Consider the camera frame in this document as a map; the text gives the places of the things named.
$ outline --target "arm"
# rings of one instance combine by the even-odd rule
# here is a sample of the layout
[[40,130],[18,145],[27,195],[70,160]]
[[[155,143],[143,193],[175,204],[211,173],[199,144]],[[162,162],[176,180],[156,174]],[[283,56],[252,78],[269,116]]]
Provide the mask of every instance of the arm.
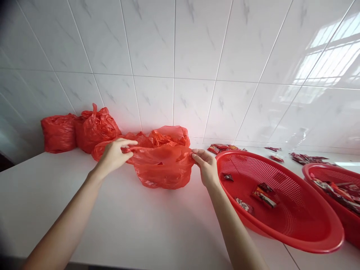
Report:
[[192,156],[200,167],[202,183],[207,188],[213,203],[232,267],[235,270],[268,269],[221,187],[216,159],[202,149],[193,149],[193,152]]
[[104,178],[133,156],[123,154],[121,147],[136,141],[118,139],[105,148],[105,152],[89,172],[85,182],[64,211],[37,244],[22,269],[64,269],[81,240]]

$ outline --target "red plastic basket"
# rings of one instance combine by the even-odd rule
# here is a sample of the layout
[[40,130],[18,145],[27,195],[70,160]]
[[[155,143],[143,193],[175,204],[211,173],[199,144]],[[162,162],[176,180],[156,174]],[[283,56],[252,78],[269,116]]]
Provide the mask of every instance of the red plastic basket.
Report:
[[[311,253],[330,253],[344,241],[344,229],[334,210],[318,192],[282,165],[245,151],[225,151],[216,156],[220,173],[234,182],[220,180],[241,221],[251,230]],[[280,204],[268,209],[251,196],[265,182],[276,192]],[[234,198],[255,209],[255,216],[242,209]]]
[[305,179],[331,205],[340,218],[344,227],[346,240],[360,249],[360,217],[323,192],[323,190],[311,180],[310,173],[313,173],[317,179],[322,181],[331,181],[335,184],[352,182],[358,186],[360,186],[360,174],[340,167],[316,163],[306,164],[303,167]]

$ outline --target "tied plastic bag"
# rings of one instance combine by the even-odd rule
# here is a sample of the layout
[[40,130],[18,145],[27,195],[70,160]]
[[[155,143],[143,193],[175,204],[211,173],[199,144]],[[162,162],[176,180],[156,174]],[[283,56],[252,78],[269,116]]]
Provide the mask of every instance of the tied plastic bag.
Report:
[[[137,135],[128,133],[118,138],[139,142],[138,145],[122,148],[122,151],[134,153],[127,163],[134,165],[143,186],[178,189],[189,182],[191,167],[195,161],[191,156],[192,151],[189,148],[190,140],[186,128],[164,126],[153,130],[149,137],[140,132]],[[99,161],[105,146],[112,141],[114,140],[98,144],[91,153],[92,157]]]
[[57,154],[76,148],[74,114],[54,115],[41,120],[45,152]]
[[97,112],[93,103],[93,111],[83,111],[75,121],[76,143],[85,153],[90,154],[101,142],[110,141],[121,135],[121,131],[104,107]]

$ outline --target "candy wrapper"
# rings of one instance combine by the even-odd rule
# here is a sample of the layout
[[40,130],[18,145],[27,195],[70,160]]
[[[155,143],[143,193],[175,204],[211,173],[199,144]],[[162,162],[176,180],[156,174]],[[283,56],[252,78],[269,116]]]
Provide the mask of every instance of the candy wrapper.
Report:
[[275,191],[265,183],[257,185],[251,195],[270,209],[276,207],[280,203],[275,197]]
[[251,214],[253,216],[255,215],[255,210],[251,205],[248,205],[247,203],[243,202],[239,198],[235,198],[235,201],[249,214]]
[[207,150],[217,155],[223,151],[239,150],[239,148],[231,144],[212,144]]
[[226,181],[233,181],[234,182],[234,179],[233,177],[231,176],[231,174],[224,174],[223,172],[221,173],[221,178],[226,180]]
[[323,161],[323,159],[328,159],[327,157],[320,157],[320,156],[308,156],[305,154],[297,154],[292,152],[291,153],[292,160],[296,161],[297,163],[301,165],[305,165],[308,163],[319,163],[319,164],[327,164],[327,165],[333,165],[337,166],[336,164],[331,164],[329,162]]
[[360,216],[360,204],[356,203],[353,197],[350,198],[351,200],[348,200],[349,199],[348,196],[350,195],[349,193],[344,192],[345,190],[341,190],[337,185],[335,185],[333,182],[330,181],[324,182],[315,177],[312,177],[312,181],[317,186],[319,186],[326,194],[332,197],[335,201],[337,201],[338,203],[345,206],[353,213]]
[[282,158],[277,157],[277,156],[270,156],[270,158],[271,158],[272,160],[275,160],[275,161],[284,163],[284,160],[283,160]]
[[336,184],[341,190],[346,191],[352,200],[360,204],[360,187],[354,183],[340,183]]
[[214,153],[214,154],[219,154],[220,153],[220,149],[217,148],[215,145],[210,145],[210,147],[207,149],[208,151]]
[[281,150],[281,148],[274,148],[274,147],[264,147],[265,149],[269,149],[271,151],[277,152],[279,150]]

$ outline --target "basket rim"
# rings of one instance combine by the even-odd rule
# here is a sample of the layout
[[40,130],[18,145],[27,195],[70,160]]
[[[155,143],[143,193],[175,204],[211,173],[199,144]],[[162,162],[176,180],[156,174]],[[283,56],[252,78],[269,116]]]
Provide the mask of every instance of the basket rim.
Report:
[[245,211],[238,203],[236,203],[235,199],[228,193],[228,191],[225,189],[225,187],[220,181],[220,184],[223,190],[225,191],[226,195],[228,196],[230,202],[232,203],[233,207],[237,211],[239,211],[244,216],[244,218],[246,218],[252,225],[262,230],[272,238],[277,239],[280,242],[283,242],[284,244],[292,246],[296,249],[300,249],[306,252],[318,253],[318,254],[331,253],[338,250],[341,247],[345,239],[345,233],[339,217],[332,209],[332,207],[328,204],[328,202],[316,190],[314,190],[307,181],[305,181],[304,179],[302,179],[301,177],[299,177],[289,169],[285,168],[281,164],[276,163],[275,161],[270,160],[267,157],[263,157],[258,154],[254,154],[247,151],[241,151],[241,150],[224,151],[216,156],[216,160],[220,161],[222,158],[224,158],[227,155],[242,155],[242,156],[249,156],[258,159],[262,162],[271,165],[272,167],[275,167],[282,173],[289,176],[302,189],[305,189],[310,195],[312,195],[318,201],[317,206],[321,207],[323,211],[326,213],[326,216],[328,217],[328,221],[330,224],[330,232],[325,239],[320,241],[304,241],[284,235],[278,232],[277,230],[262,223],[257,218],[255,218],[247,211]]
[[310,183],[310,185],[318,192],[320,193],[320,195],[322,195],[322,197],[329,203],[335,203],[338,206],[341,206],[341,209],[343,212],[346,212],[348,215],[350,215],[353,219],[357,219],[360,222],[360,217],[357,216],[354,212],[350,211],[349,209],[347,209],[345,206],[343,206],[341,203],[337,202],[336,200],[334,200],[333,198],[331,198],[329,195],[327,195],[321,188],[319,188],[317,185],[315,185],[312,181],[312,178],[310,176],[310,172],[309,169],[313,168],[313,167],[318,167],[318,168],[324,168],[324,169],[328,169],[329,171],[336,171],[338,173],[344,173],[345,175],[349,175],[352,177],[356,177],[360,179],[360,174],[356,173],[356,172],[352,172],[349,171],[347,169],[341,168],[341,167],[335,167],[332,165],[327,165],[327,164],[318,164],[318,163],[309,163],[304,165],[304,167],[302,168],[303,174],[305,176],[305,179],[307,180],[308,183]]

